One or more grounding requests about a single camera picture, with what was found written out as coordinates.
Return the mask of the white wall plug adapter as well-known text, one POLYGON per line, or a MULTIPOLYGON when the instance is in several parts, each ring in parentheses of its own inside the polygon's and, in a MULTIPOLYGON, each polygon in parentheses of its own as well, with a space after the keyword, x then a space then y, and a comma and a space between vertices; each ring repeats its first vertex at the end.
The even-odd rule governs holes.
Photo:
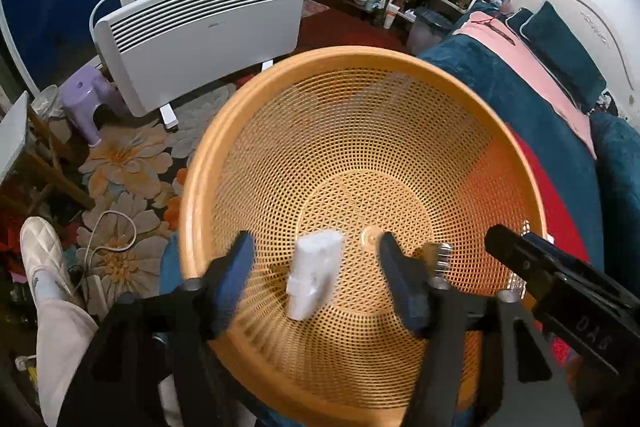
POLYGON ((332 298, 345 245, 341 231, 325 229, 295 239, 286 282, 286 315, 293 321, 311 319, 332 298))

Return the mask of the orange mesh basket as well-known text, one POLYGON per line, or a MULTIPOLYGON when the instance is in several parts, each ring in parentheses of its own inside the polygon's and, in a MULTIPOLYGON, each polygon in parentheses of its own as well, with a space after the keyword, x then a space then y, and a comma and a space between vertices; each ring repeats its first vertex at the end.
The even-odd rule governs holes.
POLYGON ((484 247, 501 223, 547 231, 532 169, 497 114, 436 66, 370 46, 278 63, 213 119, 182 195, 179 253, 198 277, 250 232, 255 258, 213 349, 259 401, 308 426, 396 426, 423 343, 401 325, 375 251, 393 233, 414 255, 452 247, 450 282, 491 295, 511 274, 484 247), (331 300, 286 315, 295 239, 345 235, 331 300))

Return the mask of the pack of AA batteries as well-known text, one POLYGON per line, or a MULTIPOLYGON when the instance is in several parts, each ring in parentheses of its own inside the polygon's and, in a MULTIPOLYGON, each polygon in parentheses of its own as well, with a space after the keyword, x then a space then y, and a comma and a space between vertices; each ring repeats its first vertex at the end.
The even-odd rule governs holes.
POLYGON ((421 251, 431 277, 446 279, 450 269, 452 247, 448 243, 425 243, 421 251))

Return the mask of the red patterned cloth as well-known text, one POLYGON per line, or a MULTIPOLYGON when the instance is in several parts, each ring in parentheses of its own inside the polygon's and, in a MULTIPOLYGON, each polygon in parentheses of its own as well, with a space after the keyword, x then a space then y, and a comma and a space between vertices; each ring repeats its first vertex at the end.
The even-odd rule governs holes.
POLYGON ((582 241, 575 222, 567 210, 548 174, 544 171, 540 161, 526 142, 509 126, 514 139, 518 142, 530 169, 536 180, 541 202, 544 206, 544 217, 547 223, 547 241, 559 247, 561 251, 579 260, 589 262, 588 251, 582 241))

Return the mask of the blue velvet blanket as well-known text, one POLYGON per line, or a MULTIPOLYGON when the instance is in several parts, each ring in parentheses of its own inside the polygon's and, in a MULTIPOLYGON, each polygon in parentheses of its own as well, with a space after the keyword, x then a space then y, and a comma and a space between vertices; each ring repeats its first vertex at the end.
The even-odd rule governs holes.
MULTIPOLYGON (((472 12, 491 15, 487 4, 472 12)), ((454 25, 458 29, 471 13, 454 25)), ((589 263, 636 293, 639 290, 639 133, 601 112, 589 118, 593 159, 565 121, 495 53, 474 39, 450 34, 420 59, 473 90, 533 150, 570 212, 589 263)))

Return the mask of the white slipper foot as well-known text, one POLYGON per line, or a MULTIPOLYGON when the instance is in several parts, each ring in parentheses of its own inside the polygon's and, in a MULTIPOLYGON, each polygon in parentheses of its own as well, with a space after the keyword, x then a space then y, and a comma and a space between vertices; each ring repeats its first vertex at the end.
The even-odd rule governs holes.
POLYGON ((29 217, 20 232, 23 265, 37 307, 47 300, 75 301, 70 274, 64 265, 58 233, 47 220, 29 217))

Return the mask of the floral floor rug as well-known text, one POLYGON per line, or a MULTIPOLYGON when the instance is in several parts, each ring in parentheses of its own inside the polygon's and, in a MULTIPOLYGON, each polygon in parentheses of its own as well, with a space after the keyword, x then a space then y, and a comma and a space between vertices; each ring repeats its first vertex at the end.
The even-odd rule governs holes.
POLYGON ((195 150, 235 92, 232 83, 216 83, 192 93, 176 106, 172 130, 155 117, 100 115, 102 141, 85 150, 72 173, 94 206, 74 211, 62 236, 73 284, 90 313, 106 311, 127 291, 157 294, 195 150))

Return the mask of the purple plastic stool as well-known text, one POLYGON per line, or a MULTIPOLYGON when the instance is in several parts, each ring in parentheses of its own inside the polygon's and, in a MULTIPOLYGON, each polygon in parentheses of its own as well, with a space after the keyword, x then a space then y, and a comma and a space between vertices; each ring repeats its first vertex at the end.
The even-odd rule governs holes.
POLYGON ((92 66, 82 66, 62 83, 60 101, 65 115, 90 147, 96 147, 102 141, 94 122, 94 113, 101 105, 119 117, 129 115, 128 107, 114 84, 92 66))

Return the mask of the blue pillow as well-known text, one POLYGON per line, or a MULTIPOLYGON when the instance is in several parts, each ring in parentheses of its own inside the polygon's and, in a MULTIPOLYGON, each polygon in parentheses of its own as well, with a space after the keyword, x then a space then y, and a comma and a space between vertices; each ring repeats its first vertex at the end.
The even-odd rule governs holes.
POLYGON ((537 12, 519 9, 506 19, 506 26, 525 42, 582 113, 594 109, 606 88, 605 79, 549 1, 537 12))

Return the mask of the pink blanket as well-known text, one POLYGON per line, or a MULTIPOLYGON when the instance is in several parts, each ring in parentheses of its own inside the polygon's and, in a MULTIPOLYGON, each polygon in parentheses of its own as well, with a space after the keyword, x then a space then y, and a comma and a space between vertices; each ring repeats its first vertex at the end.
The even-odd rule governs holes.
POLYGON ((452 34, 470 37, 501 58, 565 121, 574 135, 585 144, 592 158, 597 158, 589 118, 575 106, 548 69, 509 26, 498 18, 475 11, 452 34))

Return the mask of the white panel heater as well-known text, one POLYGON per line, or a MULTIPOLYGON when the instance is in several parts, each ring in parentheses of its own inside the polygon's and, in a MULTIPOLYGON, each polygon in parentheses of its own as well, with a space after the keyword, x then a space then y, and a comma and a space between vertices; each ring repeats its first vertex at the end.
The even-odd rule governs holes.
POLYGON ((293 52, 304 0, 136 0, 89 31, 129 112, 143 117, 293 52))

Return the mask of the grey trash bin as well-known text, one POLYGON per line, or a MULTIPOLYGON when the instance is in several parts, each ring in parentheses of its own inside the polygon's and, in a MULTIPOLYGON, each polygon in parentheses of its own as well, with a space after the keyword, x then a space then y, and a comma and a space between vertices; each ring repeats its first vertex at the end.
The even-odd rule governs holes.
POLYGON ((451 31, 452 23, 448 18, 427 8, 417 8, 414 16, 416 18, 409 31, 407 49, 410 54, 418 56, 444 40, 451 31))

